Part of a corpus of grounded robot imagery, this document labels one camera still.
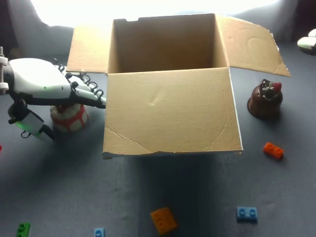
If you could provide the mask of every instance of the gray table surface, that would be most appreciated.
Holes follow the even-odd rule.
[[[31,237],[156,237],[150,213],[168,206],[179,228],[171,237],[297,237],[316,232],[316,58],[280,44],[293,78],[231,69],[242,155],[102,160],[104,110],[87,108],[88,126],[45,144],[23,139],[7,123],[9,96],[0,97],[0,237],[30,222]],[[263,122],[246,102],[261,79],[282,82],[281,118]],[[106,89],[104,75],[92,79]],[[48,125],[49,108],[30,106]],[[267,142],[285,150],[266,157]],[[236,206],[258,208],[257,224],[238,224]]]

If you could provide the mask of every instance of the green lego brick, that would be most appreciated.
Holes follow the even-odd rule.
[[[30,228],[31,228],[31,223],[27,223],[27,222],[20,223],[16,237],[28,237]]]

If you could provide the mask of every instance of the bright light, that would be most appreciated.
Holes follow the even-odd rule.
[[[108,19],[194,13],[233,15],[280,0],[31,0],[42,22],[74,27]]]

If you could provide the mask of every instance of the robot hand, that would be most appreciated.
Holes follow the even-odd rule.
[[[300,47],[300,49],[307,54],[316,55],[316,29],[312,30],[308,37],[301,38],[297,45]]]
[[[62,65],[34,58],[7,61],[0,48],[0,94],[6,91],[14,100],[8,110],[9,123],[15,123],[29,135],[54,140],[52,130],[27,108],[28,104],[83,104],[104,109],[106,98],[97,87],[88,75],[66,73]]]

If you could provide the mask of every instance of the cardboard box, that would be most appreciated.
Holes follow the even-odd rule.
[[[229,67],[290,76],[268,30],[215,14],[76,27],[67,67],[108,74],[104,157],[240,152]]]

